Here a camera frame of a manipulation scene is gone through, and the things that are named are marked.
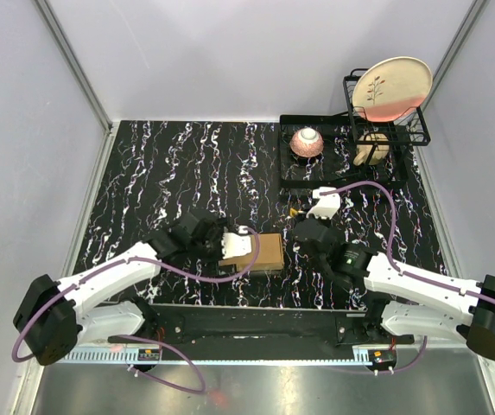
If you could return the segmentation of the yellow black utility knife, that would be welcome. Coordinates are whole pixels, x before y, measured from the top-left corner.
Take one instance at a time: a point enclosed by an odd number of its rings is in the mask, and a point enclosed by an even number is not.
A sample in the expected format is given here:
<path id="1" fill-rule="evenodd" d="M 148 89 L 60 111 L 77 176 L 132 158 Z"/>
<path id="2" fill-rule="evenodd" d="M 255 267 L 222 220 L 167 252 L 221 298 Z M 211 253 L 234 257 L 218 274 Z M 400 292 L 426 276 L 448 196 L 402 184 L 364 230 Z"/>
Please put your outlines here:
<path id="1" fill-rule="evenodd" d="M 291 208 L 289 210 L 289 216 L 290 217 L 296 217 L 296 216 L 299 216 L 299 215 L 306 215 L 306 214 L 307 214 L 307 212 L 304 211 L 304 210 L 297 210 L 295 208 Z"/>

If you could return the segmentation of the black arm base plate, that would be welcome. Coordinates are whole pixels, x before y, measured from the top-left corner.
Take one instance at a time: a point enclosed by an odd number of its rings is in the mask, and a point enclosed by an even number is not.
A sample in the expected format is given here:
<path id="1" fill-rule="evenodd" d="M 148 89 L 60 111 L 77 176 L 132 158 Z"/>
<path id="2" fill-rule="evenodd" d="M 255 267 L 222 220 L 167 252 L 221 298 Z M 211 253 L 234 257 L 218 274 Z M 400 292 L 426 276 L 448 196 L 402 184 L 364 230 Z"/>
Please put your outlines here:
<path id="1" fill-rule="evenodd" d="M 310 338 L 332 346 L 411 344 L 392 335 L 373 313 L 184 304 L 141 304 L 145 321 L 134 336 L 169 344 L 201 338 Z"/>

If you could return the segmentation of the brown cardboard express box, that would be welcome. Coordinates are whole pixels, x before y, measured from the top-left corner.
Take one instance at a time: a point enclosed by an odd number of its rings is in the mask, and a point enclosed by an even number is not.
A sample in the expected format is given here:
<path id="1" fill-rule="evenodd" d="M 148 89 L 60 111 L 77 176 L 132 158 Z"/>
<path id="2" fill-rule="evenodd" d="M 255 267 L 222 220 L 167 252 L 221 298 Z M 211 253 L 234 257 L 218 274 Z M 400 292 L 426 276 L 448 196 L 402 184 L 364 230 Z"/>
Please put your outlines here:
<path id="1" fill-rule="evenodd" d="M 260 249 L 255 258 L 256 238 L 251 236 L 253 250 L 243 257 L 221 259 L 219 267 L 222 270 L 243 271 L 251 263 L 249 271 L 281 271 L 284 267 L 282 235 L 279 233 L 260 233 L 258 235 Z"/>

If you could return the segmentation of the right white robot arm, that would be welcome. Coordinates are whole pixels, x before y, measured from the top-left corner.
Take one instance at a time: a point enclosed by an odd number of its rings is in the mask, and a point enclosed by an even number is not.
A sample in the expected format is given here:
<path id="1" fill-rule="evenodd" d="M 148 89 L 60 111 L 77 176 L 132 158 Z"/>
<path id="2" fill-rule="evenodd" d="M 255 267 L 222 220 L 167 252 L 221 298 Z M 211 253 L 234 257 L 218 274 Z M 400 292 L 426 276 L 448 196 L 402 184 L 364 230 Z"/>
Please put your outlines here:
<path id="1" fill-rule="evenodd" d="M 385 253 L 346 243 L 315 218 L 295 225 L 293 239 L 314 267 L 342 289 L 380 295 L 363 332 L 371 342 L 421 335 L 465 344 L 495 361 L 495 276 L 483 281 L 452 278 L 390 259 Z"/>

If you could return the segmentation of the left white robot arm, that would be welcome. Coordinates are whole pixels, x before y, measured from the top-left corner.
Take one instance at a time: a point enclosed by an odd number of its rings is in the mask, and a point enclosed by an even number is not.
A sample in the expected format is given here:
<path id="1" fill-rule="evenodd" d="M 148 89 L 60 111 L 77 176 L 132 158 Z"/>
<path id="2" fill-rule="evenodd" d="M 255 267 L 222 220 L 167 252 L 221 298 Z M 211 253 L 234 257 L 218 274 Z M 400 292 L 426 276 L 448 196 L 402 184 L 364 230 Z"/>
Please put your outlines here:
<path id="1" fill-rule="evenodd" d="M 13 318 L 18 337 L 12 360 L 34 359 L 49 366 L 83 343 L 121 335 L 131 335 L 138 342 L 150 341 L 157 321 L 149 316 L 147 307 L 137 300 L 105 306 L 104 300 L 161 271 L 194 278 L 185 270 L 184 262 L 221 260 L 228 229 L 227 218 L 194 209 L 88 271 L 59 280 L 48 274 L 35 278 Z"/>

